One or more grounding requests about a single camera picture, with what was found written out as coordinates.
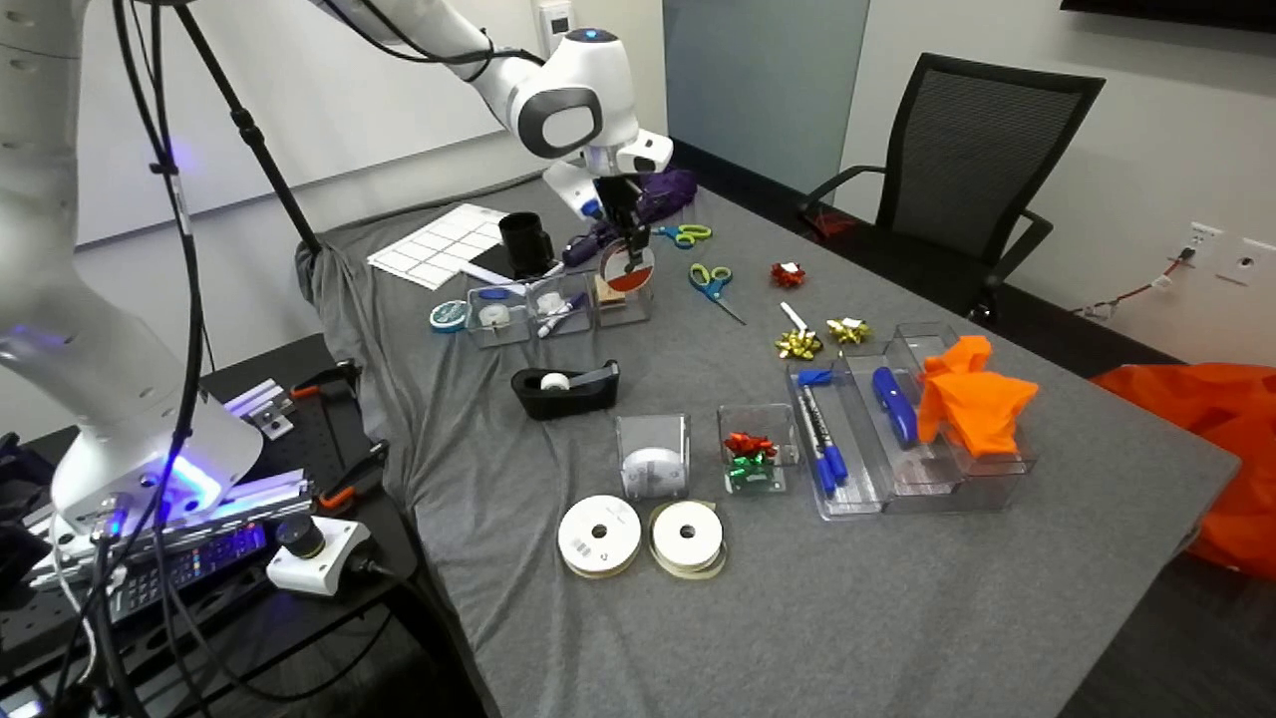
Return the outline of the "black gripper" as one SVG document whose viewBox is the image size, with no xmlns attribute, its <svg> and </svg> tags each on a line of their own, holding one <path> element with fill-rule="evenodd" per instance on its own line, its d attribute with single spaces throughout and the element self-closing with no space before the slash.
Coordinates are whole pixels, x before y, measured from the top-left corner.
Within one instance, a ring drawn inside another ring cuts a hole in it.
<svg viewBox="0 0 1276 718">
<path fill-rule="evenodd" d="M 643 178 L 638 175 L 598 175 L 595 194 L 603 204 L 605 223 L 626 237 L 638 241 L 646 233 L 643 219 Z"/>
</svg>

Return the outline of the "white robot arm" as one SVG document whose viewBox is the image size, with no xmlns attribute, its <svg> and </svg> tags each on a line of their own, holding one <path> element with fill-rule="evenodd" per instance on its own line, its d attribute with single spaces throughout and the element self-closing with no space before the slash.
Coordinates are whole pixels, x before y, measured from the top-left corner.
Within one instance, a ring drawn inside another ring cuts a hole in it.
<svg viewBox="0 0 1276 718">
<path fill-rule="evenodd" d="M 316 0 L 366 38 L 452 67 L 537 160 L 586 160 L 595 175 L 663 172 L 673 142 L 638 122 L 626 42 L 570 26 L 548 59 L 493 42 L 452 0 Z M 74 120 L 86 0 L 5 0 L 0 22 L 0 357 L 78 428 L 51 471 L 51 510 L 102 523 L 179 455 L 217 503 L 263 438 L 217 400 L 186 402 L 198 362 L 74 269 Z"/>
</svg>

